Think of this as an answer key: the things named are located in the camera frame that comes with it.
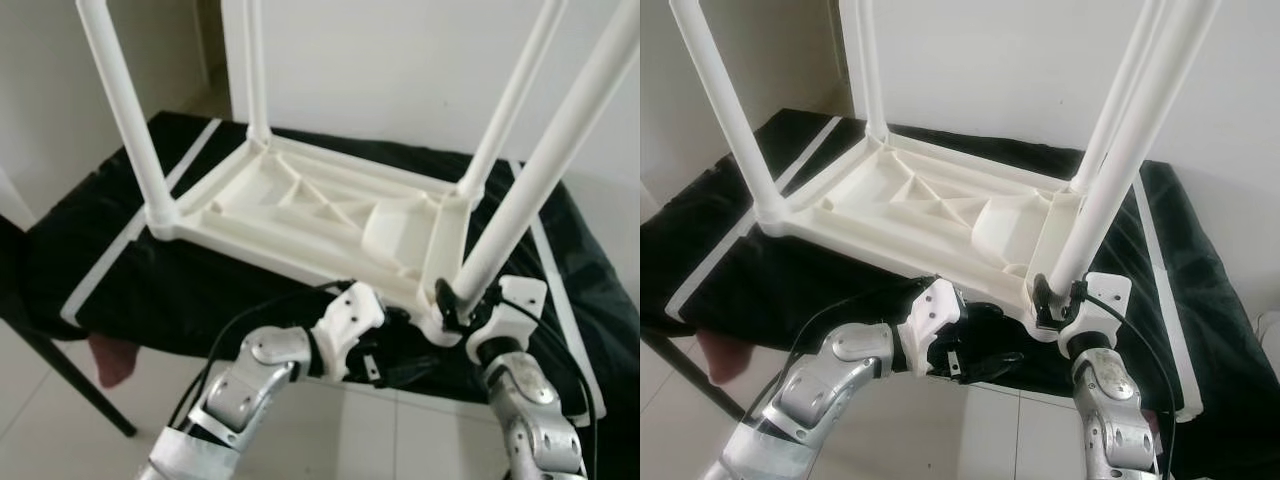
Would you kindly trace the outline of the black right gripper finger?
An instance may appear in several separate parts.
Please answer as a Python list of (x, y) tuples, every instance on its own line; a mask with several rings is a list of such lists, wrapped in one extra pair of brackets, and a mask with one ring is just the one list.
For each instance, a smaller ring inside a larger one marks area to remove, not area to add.
[(1032, 312), (1037, 326), (1061, 326), (1062, 320), (1055, 311), (1056, 301), (1046, 275), (1036, 275), (1030, 288)]
[(442, 330), (448, 334), (466, 335), (471, 332), (470, 319), (462, 312), (463, 302), (447, 280), (435, 280), (436, 308), (440, 314)]

